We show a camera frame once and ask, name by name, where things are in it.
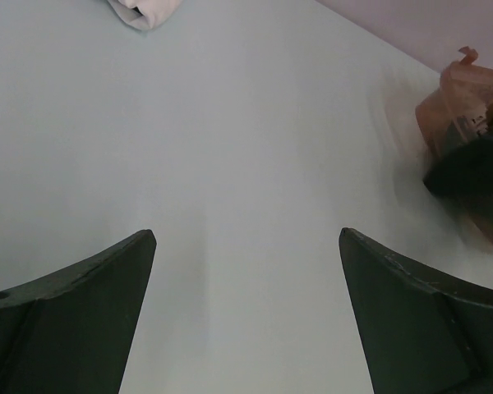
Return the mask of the white graphic tank top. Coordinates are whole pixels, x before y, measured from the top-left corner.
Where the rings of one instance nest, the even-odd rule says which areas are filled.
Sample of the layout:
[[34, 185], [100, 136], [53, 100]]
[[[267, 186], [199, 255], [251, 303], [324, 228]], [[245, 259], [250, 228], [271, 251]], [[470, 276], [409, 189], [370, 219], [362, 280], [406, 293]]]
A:
[[179, 8], [182, 0], [108, 0], [117, 16], [139, 31], [158, 28]]

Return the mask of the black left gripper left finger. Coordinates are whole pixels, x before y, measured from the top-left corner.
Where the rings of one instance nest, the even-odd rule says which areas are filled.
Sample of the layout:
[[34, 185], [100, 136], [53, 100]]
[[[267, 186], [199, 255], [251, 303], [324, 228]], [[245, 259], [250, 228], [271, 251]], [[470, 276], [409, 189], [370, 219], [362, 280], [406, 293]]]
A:
[[117, 393], [154, 261], [141, 230], [0, 291], [0, 393]]

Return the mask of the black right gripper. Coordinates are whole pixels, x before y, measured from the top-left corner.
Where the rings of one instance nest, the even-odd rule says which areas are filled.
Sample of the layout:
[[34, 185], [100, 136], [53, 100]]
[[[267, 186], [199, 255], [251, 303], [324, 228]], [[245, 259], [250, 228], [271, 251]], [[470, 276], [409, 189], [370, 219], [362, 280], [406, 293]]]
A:
[[459, 203], [493, 245], [493, 137], [480, 137], [436, 161], [423, 178], [436, 197]]

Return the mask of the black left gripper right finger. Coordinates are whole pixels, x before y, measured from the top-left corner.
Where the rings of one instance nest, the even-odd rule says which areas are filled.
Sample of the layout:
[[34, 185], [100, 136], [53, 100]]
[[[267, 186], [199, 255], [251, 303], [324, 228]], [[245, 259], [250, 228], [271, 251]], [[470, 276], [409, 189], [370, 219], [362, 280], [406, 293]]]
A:
[[345, 227], [343, 273], [376, 393], [493, 393], [493, 290]]

